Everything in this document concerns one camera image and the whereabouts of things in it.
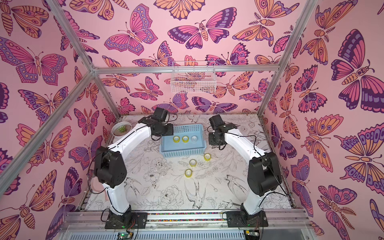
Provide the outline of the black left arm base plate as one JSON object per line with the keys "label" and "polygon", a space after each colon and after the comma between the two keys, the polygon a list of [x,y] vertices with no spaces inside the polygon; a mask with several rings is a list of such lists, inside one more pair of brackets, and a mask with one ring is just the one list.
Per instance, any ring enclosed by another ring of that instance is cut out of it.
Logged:
{"label": "black left arm base plate", "polygon": [[147,219],[148,213],[145,212],[129,212],[120,216],[109,211],[105,229],[144,229]]}

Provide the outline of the yellow tape roll bottom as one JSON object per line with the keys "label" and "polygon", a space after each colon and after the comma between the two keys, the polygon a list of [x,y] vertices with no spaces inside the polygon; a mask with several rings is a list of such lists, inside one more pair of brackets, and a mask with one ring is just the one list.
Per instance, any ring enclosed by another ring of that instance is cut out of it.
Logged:
{"label": "yellow tape roll bottom", "polygon": [[193,170],[192,169],[186,169],[185,170],[185,177],[186,178],[191,178],[193,175]]}

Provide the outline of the light blue perforated storage basket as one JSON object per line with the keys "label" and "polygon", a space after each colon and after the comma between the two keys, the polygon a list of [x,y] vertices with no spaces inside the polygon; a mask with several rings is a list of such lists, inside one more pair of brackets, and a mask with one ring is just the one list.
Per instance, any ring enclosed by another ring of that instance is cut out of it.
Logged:
{"label": "light blue perforated storage basket", "polygon": [[[173,137],[179,136],[180,141],[174,143]],[[182,137],[190,138],[188,143],[183,143]],[[199,140],[196,143],[191,141],[192,136],[197,136]],[[174,126],[173,136],[164,136],[161,139],[159,151],[164,158],[183,157],[190,155],[203,155],[207,147],[203,134],[202,124],[189,124]]]}

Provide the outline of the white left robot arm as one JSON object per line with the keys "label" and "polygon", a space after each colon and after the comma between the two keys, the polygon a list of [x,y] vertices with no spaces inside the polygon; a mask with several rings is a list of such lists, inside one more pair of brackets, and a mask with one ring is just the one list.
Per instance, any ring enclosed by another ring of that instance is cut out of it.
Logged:
{"label": "white left robot arm", "polygon": [[156,108],[152,115],[141,118],[135,127],[115,143],[97,149],[94,174],[107,192],[113,214],[120,217],[131,211],[123,185],[127,176],[125,158],[149,137],[172,136],[173,124],[166,121],[169,114],[163,108]]}

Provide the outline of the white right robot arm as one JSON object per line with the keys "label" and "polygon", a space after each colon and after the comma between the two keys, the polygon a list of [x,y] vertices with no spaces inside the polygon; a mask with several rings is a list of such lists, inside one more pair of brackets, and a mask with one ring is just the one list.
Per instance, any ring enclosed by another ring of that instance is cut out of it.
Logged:
{"label": "white right robot arm", "polygon": [[251,142],[250,136],[243,135],[238,126],[225,123],[220,115],[209,118],[212,132],[209,133],[211,146],[230,145],[248,163],[247,182],[250,188],[246,200],[241,204],[240,216],[251,220],[263,216],[263,204],[267,197],[276,193],[282,184],[278,157],[273,152],[266,152]]}

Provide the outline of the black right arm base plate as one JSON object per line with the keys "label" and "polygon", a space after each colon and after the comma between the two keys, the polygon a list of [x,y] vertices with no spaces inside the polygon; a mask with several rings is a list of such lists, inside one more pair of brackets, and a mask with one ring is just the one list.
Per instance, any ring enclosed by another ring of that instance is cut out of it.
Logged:
{"label": "black right arm base plate", "polygon": [[268,227],[269,223],[264,211],[249,215],[246,211],[225,212],[225,219],[229,228],[263,228]]}

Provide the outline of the pink plush toy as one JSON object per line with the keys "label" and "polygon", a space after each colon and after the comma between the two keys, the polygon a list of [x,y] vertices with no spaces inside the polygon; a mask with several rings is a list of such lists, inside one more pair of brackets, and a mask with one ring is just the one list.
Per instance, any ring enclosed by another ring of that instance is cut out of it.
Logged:
{"label": "pink plush toy", "polygon": [[97,177],[93,177],[90,180],[90,191],[92,194],[100,194],[105,191],[105,187],[102,183],[99,182],[99,179]]}

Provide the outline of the white transparent tape roll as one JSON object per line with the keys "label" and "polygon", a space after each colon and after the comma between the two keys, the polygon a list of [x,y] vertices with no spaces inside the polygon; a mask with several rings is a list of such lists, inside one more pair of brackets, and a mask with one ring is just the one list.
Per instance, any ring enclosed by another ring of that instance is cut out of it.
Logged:
{"label": "white transparent tape roll", "polygon": [[197,136],[192,136],[192,137],[191,137],[191,141],[192,141],[193,143],[196,143],[198,140],[199,140],[199,138],[198,138]]}

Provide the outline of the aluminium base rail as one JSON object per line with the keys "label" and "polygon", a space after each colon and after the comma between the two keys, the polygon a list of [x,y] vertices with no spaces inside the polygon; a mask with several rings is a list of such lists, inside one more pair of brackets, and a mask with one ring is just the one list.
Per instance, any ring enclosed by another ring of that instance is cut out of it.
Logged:
{"label": "aluminium base rail", "polygon": [[67,215],[58,240],[315,240],[305,211],[267,209],[246,225],[238,210],[136,211],[134,225],[106,229],[107,213]]}

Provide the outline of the white bowl with green plant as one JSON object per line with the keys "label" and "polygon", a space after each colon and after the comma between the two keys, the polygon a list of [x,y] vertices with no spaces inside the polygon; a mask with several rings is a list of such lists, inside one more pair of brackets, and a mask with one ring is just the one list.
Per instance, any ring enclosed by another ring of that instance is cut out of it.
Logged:
{"label": "white bowl with green plant", "polygon": [[120,139],[122,136],[126,135],[132,129],[132,125],[129,122],[119,122],[115,124],[112,128],[112,135]]}

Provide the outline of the yellow tape roll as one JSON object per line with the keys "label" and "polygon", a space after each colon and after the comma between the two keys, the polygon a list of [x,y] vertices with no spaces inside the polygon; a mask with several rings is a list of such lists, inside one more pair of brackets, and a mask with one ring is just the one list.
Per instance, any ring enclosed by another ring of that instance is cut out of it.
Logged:
{"label": "yellow tape roll", "polygon": [[189,161],[189,165],[190,165],[190,167],[194,168],[194,167],[197,166],[197,161],[196,161],[195,159],[191,159],[191,160]]}
{"label": "yellow tape roll", "polygon": [[182,137],[182,141],[183,141],[183,143],[188,143],[189,140],[190,140],[190,138],[189,138],[188,136],[183,136],[183,137]]}
{"label": "yellow tape roll", "polygon": [[180,141],[180,137],[179,136],[174,136],[173,137],[173,141],[174,141],[174,143],[178,143]]}
{"label": "yellow tape roll", "polygon": [[191,178],[193,175],[193,170],[192,169],[186,169],[185,170],[185,177],[186,178]]}
{"label": "yellow tape roll", "polygon": [[209,162],[212,159],[212,155],[209,153],[204,154],[204,160]]}

